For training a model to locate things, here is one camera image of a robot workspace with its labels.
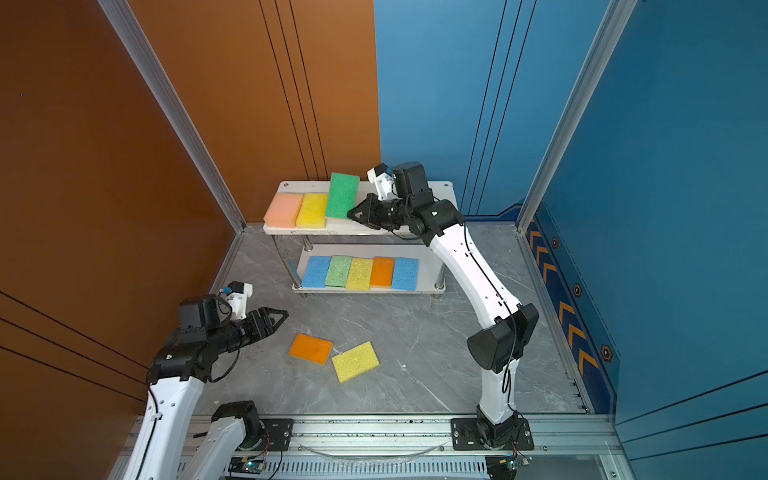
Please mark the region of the aluminium front rail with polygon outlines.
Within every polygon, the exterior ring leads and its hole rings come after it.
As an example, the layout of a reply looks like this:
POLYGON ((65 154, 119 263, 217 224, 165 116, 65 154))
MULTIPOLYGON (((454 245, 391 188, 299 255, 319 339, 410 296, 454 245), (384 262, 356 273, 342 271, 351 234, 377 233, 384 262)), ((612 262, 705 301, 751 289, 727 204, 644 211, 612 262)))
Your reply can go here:
MULTIPOLYGON (((296 415, 289 450, 271 452, 259 475, 219 479, 489 479, 486 456, 526 456, 516 479, 631 479, 629 461, 601 415, 531 414, 532 451, 456 451, 450 420, 459 414, 296 415)), ((179 462, 202 446, 211 419, 194 416, 179 462)), ((142 423, 129 434, 109 476, 124 476, 142 423)))

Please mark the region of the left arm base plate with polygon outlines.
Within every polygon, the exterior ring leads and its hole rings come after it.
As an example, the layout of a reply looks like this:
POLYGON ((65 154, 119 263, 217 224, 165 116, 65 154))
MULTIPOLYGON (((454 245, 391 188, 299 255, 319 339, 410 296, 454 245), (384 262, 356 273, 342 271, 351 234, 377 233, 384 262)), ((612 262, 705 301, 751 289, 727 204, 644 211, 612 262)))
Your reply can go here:
POLYGON ((247 436, 237 447, 238 452, 262 454, 287 452, 290 447, 294 420, 290 418, 268 418, 260 421, 257 436, 247 436))

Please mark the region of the circuit board right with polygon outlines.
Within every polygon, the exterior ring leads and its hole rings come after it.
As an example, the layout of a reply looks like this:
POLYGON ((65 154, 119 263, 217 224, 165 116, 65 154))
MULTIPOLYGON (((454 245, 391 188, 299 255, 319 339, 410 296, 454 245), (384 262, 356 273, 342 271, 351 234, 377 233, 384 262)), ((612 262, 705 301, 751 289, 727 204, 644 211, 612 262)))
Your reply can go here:
POLYGON ((526 456, 486 456, 486 472, 490 480, 515 480, 521 467, 530 465, 526 456))

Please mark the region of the light green sponge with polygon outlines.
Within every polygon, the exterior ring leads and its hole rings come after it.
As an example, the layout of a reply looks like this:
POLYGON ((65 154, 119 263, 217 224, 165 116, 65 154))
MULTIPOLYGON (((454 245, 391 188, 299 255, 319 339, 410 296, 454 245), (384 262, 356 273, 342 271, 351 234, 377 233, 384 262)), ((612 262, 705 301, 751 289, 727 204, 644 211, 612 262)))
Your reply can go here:
POLYGON ((325 278, 325 286, 345 288, 347 285, 352 258, 349 256, 332 256, 325 278))

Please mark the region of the orange sponge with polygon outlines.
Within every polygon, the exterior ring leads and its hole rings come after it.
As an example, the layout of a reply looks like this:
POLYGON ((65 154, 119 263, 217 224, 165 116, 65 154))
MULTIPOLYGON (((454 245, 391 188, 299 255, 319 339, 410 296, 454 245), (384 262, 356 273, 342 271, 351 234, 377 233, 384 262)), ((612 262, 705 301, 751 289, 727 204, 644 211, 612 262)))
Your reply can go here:
POLYGON ((394 275, 395 259, 390 257, 375 257, 370 277, 370 287, 391 289, 394 275))
POLYGON ((293 358, 324 365, 332 348, 333 343, 331 341, 299 333, 289 350, 289 355, 293 358))

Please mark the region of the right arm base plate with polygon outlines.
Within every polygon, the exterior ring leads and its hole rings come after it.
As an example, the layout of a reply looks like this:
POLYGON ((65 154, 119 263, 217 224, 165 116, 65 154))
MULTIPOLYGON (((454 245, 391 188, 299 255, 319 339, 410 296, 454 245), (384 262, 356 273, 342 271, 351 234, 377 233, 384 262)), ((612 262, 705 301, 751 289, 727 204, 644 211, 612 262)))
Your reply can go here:
POLYGON ((529 422, 517 414, 501 424, 492 424, 485 418, 453 418, 450 427, 456 451, 535 449, 529 422))

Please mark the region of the pale yellow sponge row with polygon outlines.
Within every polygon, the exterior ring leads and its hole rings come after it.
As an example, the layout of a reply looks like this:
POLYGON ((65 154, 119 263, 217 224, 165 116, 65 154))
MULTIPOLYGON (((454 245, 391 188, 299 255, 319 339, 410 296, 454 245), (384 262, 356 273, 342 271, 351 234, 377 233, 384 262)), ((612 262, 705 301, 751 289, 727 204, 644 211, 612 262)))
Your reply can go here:
POLYGON ((367 292, 370 290, 374 260, 353 258, 345 288, 349 291, 367 292))

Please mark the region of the white two-tier shelf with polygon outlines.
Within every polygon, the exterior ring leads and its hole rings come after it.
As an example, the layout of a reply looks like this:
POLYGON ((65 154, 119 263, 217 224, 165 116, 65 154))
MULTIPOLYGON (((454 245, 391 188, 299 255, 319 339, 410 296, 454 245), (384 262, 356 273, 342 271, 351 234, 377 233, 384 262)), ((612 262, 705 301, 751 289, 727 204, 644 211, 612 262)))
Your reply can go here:
MULTIPOLYGON (((282 182, 277 193, 329 193, 329 181, 288 181, 282 182)), ((427 200, 433 200, 431 203, 439 201, 455 202, 453 186, 451 182, 429 182, 429 187, 424 190, 432 190, 432 193, 405 193, 402 197, 395 199, 404 199, 409 205, 410 214, 424 210, 426 212, 427 200)), ((444 263, 438 256, 429 250, 423 241, 416 237, 415 240, 403 240, 395 243, 383 242, 384 240, 398 240, 397 235, 404 238, 406 234, 411 233, 408 224, 395 230, 394 233, 388 230, 369 229, 353 220, 349 219, 328 219, 324 229, 279 229, 263 226, 263 231, 271 236, 278 254, 283 260, 288 273, 293 282, 293 290, 296 293, 306 295, 309 293, 386 293, 392 290, 398 294, 424 294, 438 297, 445 292, 444 282, 444 263), (284 240, 288 237, 295 237, 304 242, 304 247, 298 263, 294 266, 285 253, 284 240), (330 239, 331 243, 313 243, 314 237, 321 239, 330 239), (364 242, 360 238, 376 237, 378 242, 364 242), (371 288, 367 292, 349 291, 346 288, 324 287, 323 289, 304 289, 302 279, 307 267, 309 258, 312 256, 349 256, 354 258, 390 257, 390 258, 411 258, 419 260, 418 284, 414 292, 397 291, 391 289, 371 288)))

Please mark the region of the dark green sponge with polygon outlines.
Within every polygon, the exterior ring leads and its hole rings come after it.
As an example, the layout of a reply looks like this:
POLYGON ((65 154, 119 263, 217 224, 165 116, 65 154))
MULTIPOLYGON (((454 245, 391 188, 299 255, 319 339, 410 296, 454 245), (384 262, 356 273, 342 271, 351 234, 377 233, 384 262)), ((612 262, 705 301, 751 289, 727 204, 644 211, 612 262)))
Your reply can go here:
POLYGON ((348 218, 348 212, 356 206, 359 182, 358 176, 337 172, 331 175, 326 218, 348 218))

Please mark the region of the blue sponge row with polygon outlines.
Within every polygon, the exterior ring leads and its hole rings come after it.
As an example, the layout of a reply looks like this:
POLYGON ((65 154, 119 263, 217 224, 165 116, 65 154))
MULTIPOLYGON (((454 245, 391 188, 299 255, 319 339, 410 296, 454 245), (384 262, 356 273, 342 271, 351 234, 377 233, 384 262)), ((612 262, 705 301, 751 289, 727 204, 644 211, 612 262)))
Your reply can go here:
POLYGON ((310 257, 302 279, 302 287, 304 289, 323 289, 331 260, 332 258, 328 256, 310 257))
POLYGON ((418 284, 419 260, 396 258, 391 288, 397 291, 414 292, 418 284))

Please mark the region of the pink sponge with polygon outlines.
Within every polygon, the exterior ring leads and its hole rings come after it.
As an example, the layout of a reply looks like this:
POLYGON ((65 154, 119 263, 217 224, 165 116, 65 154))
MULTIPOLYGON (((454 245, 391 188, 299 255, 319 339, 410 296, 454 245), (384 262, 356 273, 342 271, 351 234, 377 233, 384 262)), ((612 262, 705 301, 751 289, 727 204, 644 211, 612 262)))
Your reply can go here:
POLYGON ((302 201, 302 194, 276 193, 265 213, 265 226, 279 229, 295 228, 302 201))

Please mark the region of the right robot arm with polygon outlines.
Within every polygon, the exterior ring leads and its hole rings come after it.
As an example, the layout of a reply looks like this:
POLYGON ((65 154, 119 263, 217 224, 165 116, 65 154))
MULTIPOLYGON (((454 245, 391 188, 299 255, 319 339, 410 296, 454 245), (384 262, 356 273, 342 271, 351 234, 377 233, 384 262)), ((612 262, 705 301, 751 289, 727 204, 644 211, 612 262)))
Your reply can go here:
POLYGON ((369 170, 368 180, 373 192, 348 211, 348 218, 374 230, 407 227, 448 268, 477 316, 480 329, 468 338, 467 348, 481 370, 480 443, 489 449, 532 450, 532 432, 515 406, 514 389, 538 310, 504 286, 475 245, 464 216, 452 201, 435 196, 420 163, 379 164, 369 170))

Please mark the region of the green circuit board left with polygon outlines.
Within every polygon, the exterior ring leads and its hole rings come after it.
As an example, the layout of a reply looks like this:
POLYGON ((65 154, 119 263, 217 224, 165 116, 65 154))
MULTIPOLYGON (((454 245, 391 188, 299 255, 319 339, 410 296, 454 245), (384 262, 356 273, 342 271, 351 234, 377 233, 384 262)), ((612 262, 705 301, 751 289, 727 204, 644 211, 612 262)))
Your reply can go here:
POLYGON ((261 457, 232 457, 227 467, 227 475, 253 474, 259 475, 265 471, 265 460, 261 457))

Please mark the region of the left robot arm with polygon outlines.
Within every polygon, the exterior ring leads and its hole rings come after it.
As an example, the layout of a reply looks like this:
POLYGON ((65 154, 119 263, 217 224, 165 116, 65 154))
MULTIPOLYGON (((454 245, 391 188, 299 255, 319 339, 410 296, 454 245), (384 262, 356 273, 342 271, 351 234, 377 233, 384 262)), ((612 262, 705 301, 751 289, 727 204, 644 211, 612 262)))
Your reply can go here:
POLYGON ((179 305, 179 328, 155 356, 146 378, 147 405, 124 472, 127 479, 219 479, 237 452, 252 452, 264 468, 269 453, 290 445, 290 419, 264 421, 251 400, 223 404, 211 417, 201 447, 179 465, 195 406, 215 382, 213 365, 224 353, 274 334, 288 319, 285 310, 260 307, 236 318, 219 295, 192 297, 179 305))

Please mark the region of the bright yellow sponge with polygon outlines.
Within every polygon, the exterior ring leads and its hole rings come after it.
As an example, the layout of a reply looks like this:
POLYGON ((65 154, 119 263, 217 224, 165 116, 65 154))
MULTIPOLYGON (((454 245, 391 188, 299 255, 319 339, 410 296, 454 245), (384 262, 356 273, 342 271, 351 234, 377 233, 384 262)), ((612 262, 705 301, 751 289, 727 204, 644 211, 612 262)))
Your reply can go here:
POLYGON ((303 195, 295 225, 299 229, 324 229, 326 225, 327 193, 303 195))

